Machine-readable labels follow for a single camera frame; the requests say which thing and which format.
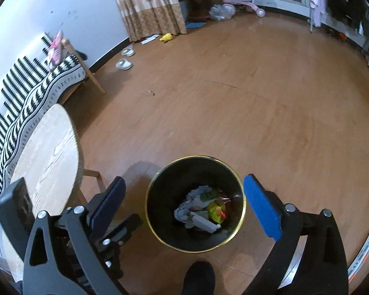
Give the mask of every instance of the white slipper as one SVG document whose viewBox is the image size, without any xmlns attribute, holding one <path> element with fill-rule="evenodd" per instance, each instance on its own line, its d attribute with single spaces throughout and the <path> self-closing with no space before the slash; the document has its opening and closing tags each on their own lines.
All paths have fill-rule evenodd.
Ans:
<svg viewBox="0 0 369 295">
<path fill-rule="evenodd" d="M 125 47 L 120 54 L 123 57 L 130 57 L 135 54 L 135 51 L 133 49 L 130 49 L 129 47 Z"/>
<path fill-rule="evenodd" d="M 119 62 L 116 63 L 116 68 L 118 70 L 128 70 L 133 66 L 133 63 L 126 59 L 120 59 Z"/>
</svg>

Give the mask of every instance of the white wall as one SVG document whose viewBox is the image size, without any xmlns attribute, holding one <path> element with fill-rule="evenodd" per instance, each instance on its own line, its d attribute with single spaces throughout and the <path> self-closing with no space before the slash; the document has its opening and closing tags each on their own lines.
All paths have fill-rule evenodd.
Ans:
<svg viewBox="0 0 369 295">
<path fill-rule="evenodd" d="M 115 0 L 5 0 L 0 7 L 0 80 L 42 32 L 59 30 L 88 66 L 128 37 Z"/>
</svg>

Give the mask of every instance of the clear plastic bag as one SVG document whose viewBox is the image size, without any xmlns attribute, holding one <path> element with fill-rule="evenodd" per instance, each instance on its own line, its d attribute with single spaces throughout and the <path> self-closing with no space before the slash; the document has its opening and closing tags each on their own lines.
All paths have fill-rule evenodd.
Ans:
<svg viewBox="0 0 369 295">
<path fill-rule="evenodd" d="M 209 10 L 209 14 L 211 15 L 211 18 L 216 21 L 225 21 L 232 17 L 232 12 L 228 8 L 219 4 L 212 6 Z"/>
</svg>

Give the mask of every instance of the brown curtain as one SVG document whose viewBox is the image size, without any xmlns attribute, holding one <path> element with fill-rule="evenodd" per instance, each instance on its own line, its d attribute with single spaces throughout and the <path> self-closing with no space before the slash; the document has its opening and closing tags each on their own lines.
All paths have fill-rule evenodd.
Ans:
<svg viewBox="0 0 369 295">
<path fill-rule="evenodd" d="M 131 41 L 152 34 L 186 33 L 178 0 L 116 0 Z"/>
</svg>

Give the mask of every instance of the gold rim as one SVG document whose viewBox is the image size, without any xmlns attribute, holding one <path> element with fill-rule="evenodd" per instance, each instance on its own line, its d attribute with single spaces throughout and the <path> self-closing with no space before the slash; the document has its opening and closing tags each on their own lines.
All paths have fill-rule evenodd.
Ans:
<svg viewBox="0 0 369 295">
<path fill-rule="evenodd" d="M 238 225 L 236 226 L 236 228 L 233 230 L 233 232 L 231 233 L 231 235 L 226 239 L 224 240 L 223 242 L 221 242 L 220 244 L 210 248 L 210 249 L 207 249 L 207 250 L 204 250 L 204 251 L 185 251 L 183 249 L 178 249 L 172 245 L 169 245 L 167 244 L 166 242 L 164 242 L 157 234 L 156 232 L 154 231 L 154 229 L 152 228 L 152 225 L 150 224 L 150 221 L 149 221 L 149 216 L 148 216 L 148 196 L 149 196 L 149 191 L 150 191 L 150 188 L 152 187 L 154 181 L 156 181 L 156 178 L 165 170 L 167 169 L 169 166 L 171 166 L 172 164 L 178 162 L 178 161 L 181 161 L 181 160 L 185 160 L 187 158 L 193 158 L 193 157 L 202 157 L 202 158 L 207 158 L 207 159 L 210 159 L 210 160 L 214 160 L 220 164 L 222 164 L 223 166 L 225 166 L 236 178 L 236 180 L 238 181 L 239 183 L 239 186 L 240 186 L 240 189 L 242 191 L 242 196 L 243 196 L 243 208 L 242 208 L 242 215 L 240 217 L 240 220 L 238 222 Z M 156 236 L 156 238 L 161 242 L 163 243 L 164 245 L 168 246 L 168 247 L 171 247 L 172 249 L 176 249 L 177 251 L 180 251 L 180 252 L 183 252 L 183 253 L 192 253 L 192 254 L 195 254 L 195 253 L 206 253 L 206 252 L 209 252 L 209 251 L 212 251 L 216 248 L 218 248 L 219 246 L 222 246 L 226 243 L 228 243 L 230 240 L 232 240 L 234 238 L 234 236 L 239 232 L 244 220 L 245 220 L 245 214 L 246 214 L 246 196 L 245 196 L 245 191 L 243 189 L 243 183 L 242 183 L 242 180 L 240 179 L 240 177 L 238 176 L 238 174 L 236 174 L 234 172 L 234 170 L 226 163 L 224 163 L 223 161 L 220 161 L 219 159 L 217 158 L 214 158 L 214 157 L 211 157 L 211 156 L 206 156 L 206 155 L 190 155 L 190 156 L 185 156 L 185 157 L 182 157 L 182 158 L 178 158 L 177 160 L 175 161 L 172 161 L 171 163 L 167 164 L 166 166 L 164 166 L 161 170 L 159 170 L 155 176 L 153 176 L 152 180 L 150 181 L 149 183 L 149 186 L 148 186 L 148 190 L 146 191 L 146 197 L 145 197 L 145 214 L 146 214 L 146 221 L 148 222 L 148 226 L 150 228 L 150 230 L 152 231 L 153 235 Z"/>
</svg>

